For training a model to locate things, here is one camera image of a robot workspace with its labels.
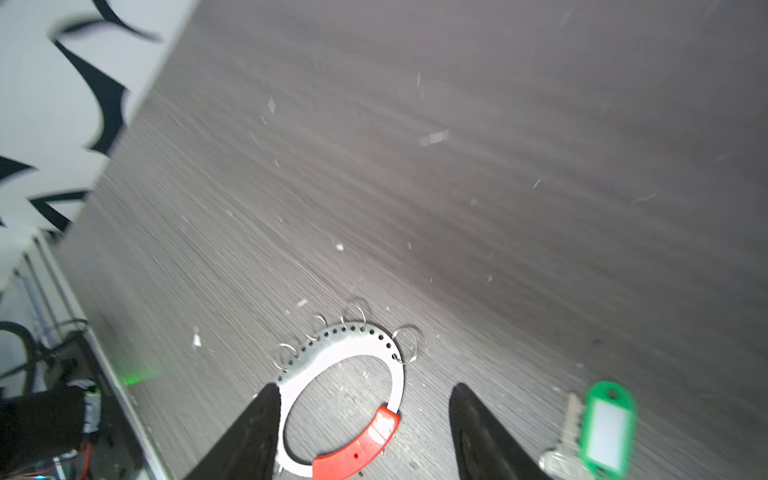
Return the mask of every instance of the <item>white circular key holder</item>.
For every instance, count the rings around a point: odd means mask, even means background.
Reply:
[[[282,468],[295,475],[318,480],[342,480],[365,468],[386,446],[397,430],[397,411],[404,386],[402,355],[392,337],[383,329],[365,321],[345,320],[307,336],[297,349],[288,346],[293,356],[281,367],[276,384],[280,389],[280,429],[277,437],[276,460]],[[285,425],[290,410],[301,392],[320,373],[354,356],[375,356],[381,359],[392,375],[392,391],[386,408],[380,407],[368,427],[346,447],[322,455],[306,465],[295,460],[285,445]]]

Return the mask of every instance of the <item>debris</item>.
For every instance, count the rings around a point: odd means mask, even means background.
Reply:
[[[566,23],[568,23],[568,19],[571,17],[571,13],[574,12],[574,9],[571,8],[570,10],[566,10],[563,14],[563,18],[560,20],[560,26],[565,26]]]
[[[441,142],[443,140],[447,140],[447,139],[448,139],[448,131],[444,130],[444,131],[440,131],[440,132],[438,132],[436,134],[431,134],[431,135],[428,135],[426,137],[419,138],[419,144],[422,147],[426,147],[427,145],[437,144],[437,143],[439,143],[439,142]]]
[[[261,145],[259,145],[259,141],[256,139],[256,135],[253,134],[253,131],[250,131],[250,136],[253,138],[253,141],[256,142],[256,146],[261,150],[261,153],[264,153],[264,150],[261,148]]]
[[[192,337],[192,350],[197,350],[198,346],[203,346],[203,343],[200,341],[200,330],[197,327],[194,327],[194,336]]]
[[[639,204],[641,202],[647,202],[647,201],[649,201],[653,197],[656,197],[656,194],[650,194],[650,195],[648,195],[645,198],[636,198],[636,199],[634,199],[634,201],[630,205]]]

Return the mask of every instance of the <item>gray wood-grain table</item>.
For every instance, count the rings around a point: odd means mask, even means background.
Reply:
[[[757,1],[202,0],[58,255],[179,478],[350,300],[424,335],[366,478],[457,478],[457,382],[538,457],[600,379],[639,404],[630,478],[764,478],[766,25]],[[293,451],[352,439],[387,375],[323,374]]]

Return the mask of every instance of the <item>red plastic clip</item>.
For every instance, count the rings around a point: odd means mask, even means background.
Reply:
[[[352,443],[334,453],[312,460],[314,480],[343,480],[363,470],[384,449],[395,430],[400,417],[386,407],[376,410],[373,420]]]

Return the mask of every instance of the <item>green light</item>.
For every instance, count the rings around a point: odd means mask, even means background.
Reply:
[[[123,376],[123,383],[126,386],[136,385],[137,383],[151,380],[160,376],[160,372],[157,370],[148,370],[145,372],[136,372],[132,375]]]

